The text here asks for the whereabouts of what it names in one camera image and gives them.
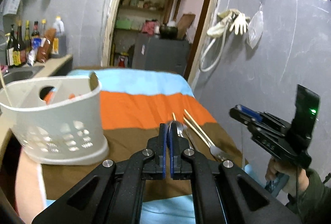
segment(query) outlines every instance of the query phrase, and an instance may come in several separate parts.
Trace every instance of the basket handle hole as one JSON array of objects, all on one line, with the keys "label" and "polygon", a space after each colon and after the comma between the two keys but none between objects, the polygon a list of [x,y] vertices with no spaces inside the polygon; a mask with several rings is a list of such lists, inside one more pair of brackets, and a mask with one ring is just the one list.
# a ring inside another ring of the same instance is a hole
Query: basket handle hole
[{"label": "basket handle hole", "polygon": [[45,101],[47,104],[51,101],[54,92],[56,92],[56,88],[53,86],[47,86],[40,90],[39,97],[41,100]]}]

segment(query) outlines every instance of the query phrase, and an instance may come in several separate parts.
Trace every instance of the sleeve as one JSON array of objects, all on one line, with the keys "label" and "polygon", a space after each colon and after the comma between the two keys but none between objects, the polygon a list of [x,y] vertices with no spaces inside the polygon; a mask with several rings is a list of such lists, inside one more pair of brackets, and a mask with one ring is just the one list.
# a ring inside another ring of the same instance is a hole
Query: sleeve
[{"label": "sleeve", "polygon": [[298,201],[288,195],[289,203],[286,205],[292,212],[299,215],[303,223],[317,223],[317,218],[324,218],[329,211],[331,189],[324,186],[316,171],[306,170],[309,186],[299,195]]}]

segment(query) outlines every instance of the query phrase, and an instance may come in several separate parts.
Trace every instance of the red object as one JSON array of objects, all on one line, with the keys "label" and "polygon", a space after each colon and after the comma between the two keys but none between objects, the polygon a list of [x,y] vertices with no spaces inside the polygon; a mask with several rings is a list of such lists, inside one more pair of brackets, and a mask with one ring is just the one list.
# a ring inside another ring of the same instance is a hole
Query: red object
[{"label": "red object", "polygon": [[125,67],[125,58],[124,57],[120,57],[120,61],[118,64],[119,67]]},{"label": "red object", "polygon": [[158,23],[156,21],[146,21],[141,29],[142,33],[148,33],[149,35],[154,35],[154,27]]}]

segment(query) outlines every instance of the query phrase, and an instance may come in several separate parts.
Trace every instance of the plastic jug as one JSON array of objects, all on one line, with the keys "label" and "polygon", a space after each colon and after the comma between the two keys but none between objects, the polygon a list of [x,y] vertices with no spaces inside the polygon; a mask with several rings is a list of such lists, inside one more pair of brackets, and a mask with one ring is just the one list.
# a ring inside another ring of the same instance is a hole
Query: plastic jug
[{"label": "plastic jug", "polygon": [[55,38],[52,47],[52,58],[61,58],[67,54],[67,38],[64,30],[63,21],[60,16],[56,16],[53,28],[56,29]]}]

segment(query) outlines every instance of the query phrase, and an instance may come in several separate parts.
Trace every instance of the metal bolt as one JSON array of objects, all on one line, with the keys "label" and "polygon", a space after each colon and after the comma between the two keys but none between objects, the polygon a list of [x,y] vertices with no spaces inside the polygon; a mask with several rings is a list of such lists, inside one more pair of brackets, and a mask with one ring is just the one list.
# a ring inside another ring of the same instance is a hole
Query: metal bolt
[{"label": "metal bolt", "polygon": [[193,149],[186,149],[186,150],[184,150],[184,154],[188,155],[188,156],[192,156],[194,154],[194,150]]},{"label": "metal bolt", "polygon": [[224,165],[226,168],[231,168],[231,167],[233,167],[233,162],[232,162],[232,161],[224,161],[224,162],[223,162],[223,165]]},{"label": "metal bolt", "polygon": [[104,167],[110,167],[110,166],[112,166],[113,165],[113,161],[112,160],[105,160],[105,161],[103,161],[102,162],[102,165],[104,166]]},{"label": "metal bolt", "polygon": [[153,151],[151,149],[144,149],[143,150],[143,155],[145,156],[150,156],[153,154]]}]

